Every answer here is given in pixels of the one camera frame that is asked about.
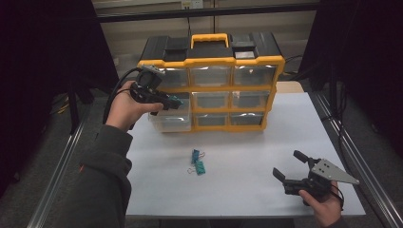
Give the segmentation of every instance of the hand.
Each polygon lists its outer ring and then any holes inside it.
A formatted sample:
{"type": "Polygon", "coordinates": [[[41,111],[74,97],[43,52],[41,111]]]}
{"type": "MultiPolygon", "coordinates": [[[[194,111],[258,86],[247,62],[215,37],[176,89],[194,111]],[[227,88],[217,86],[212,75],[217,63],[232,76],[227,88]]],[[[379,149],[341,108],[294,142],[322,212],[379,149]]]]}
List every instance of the hand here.
{"type": "MultiPolygon", "coordinates": [[[[337,187],[337,182],[332,181],[332,185],[337,187]]],[[[332,191],[338,194],[337,189],[333,186],[332,191]]],[[[321,201],[317,201],[304,190],[300,190],[299,195],[314,209],[315,219],[320,227],[328,227],[340,219],[340,201],[332,194],[326,196],[325,199],[321,199],[321,201]]]]}
{"type": "Polygon", "coordinates": [[[124,132],[128,131],[131,125],[136,123],[144,113],[157,112],[163,109],[163,104],[140,104],[134,101],[130,95],[130,91],[123,91],[130,89],[133,81],[126,82],[121,89],[119,89],[118,95],[112,102],[109,115],[106,120],[106,125],[115,126],[124,132]]]}

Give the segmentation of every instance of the gray sleeve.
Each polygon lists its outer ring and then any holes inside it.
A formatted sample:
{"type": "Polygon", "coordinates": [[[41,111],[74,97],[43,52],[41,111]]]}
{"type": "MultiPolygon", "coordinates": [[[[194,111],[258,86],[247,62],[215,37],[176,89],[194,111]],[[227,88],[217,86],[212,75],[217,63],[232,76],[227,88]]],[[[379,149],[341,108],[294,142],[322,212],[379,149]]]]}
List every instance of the gray sleeve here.
{"type": "Polygon", "coordinates": [[[349,228],[350,226],[347,224],[346,220],[343,217],[340,217],[335,223],[328,226],[328,228],[349,228]]]}
{"type": "Polygon", "coordinates": [[[104,125],[94,148],[81,160],[78,180],[67,196],[57,227],[125,227],[131,194],[125,156],[132,137],[104,125]]]}

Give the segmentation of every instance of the white tabletop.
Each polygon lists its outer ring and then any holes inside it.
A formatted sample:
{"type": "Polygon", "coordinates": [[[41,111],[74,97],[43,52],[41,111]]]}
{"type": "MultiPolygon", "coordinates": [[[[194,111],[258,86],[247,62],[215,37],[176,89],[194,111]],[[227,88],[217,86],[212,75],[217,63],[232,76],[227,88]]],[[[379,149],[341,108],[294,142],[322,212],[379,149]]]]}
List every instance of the white tabletop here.
{"type": "MultiPolygon", "coordinates": [[[[307,93],[277,94],[262,132],[160,133],[144,115],[129,132],[132,193],[127,214],[152,218],[282,218],[312,215],[287,179],[307,178],[294,150],[343,167],[307,93]],[[188,174],[192,149],[205,152],[206,173],[188,174]]],[[[343,215],[365,215],[351,184],[340,183],[343,215]]]]}

